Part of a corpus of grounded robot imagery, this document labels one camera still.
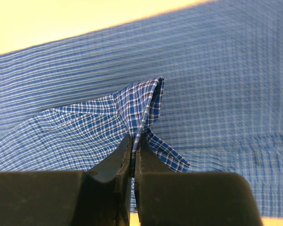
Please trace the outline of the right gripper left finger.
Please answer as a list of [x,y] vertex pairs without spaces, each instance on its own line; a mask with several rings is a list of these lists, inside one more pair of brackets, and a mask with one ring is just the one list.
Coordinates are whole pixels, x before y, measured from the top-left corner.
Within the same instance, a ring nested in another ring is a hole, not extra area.
[[127,226],[132,139],[88,171],[0,172],[0,226]]

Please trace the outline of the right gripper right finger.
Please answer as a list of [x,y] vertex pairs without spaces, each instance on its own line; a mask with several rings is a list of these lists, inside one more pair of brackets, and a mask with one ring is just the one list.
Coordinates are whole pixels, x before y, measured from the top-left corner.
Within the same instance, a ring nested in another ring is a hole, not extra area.
[[172,171],[142,136],[136,151],[135,198],[143,226],[260,226],[250,185],[239,174]]

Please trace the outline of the blue plaid long sleeve shirt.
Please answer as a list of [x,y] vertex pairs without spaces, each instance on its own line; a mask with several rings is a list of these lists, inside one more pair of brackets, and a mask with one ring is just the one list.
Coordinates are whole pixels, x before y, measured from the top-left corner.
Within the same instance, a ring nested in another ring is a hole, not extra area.
[[0,171],[89,170],[145,133],[283,218],[283,0],[219,0],[0,56]]

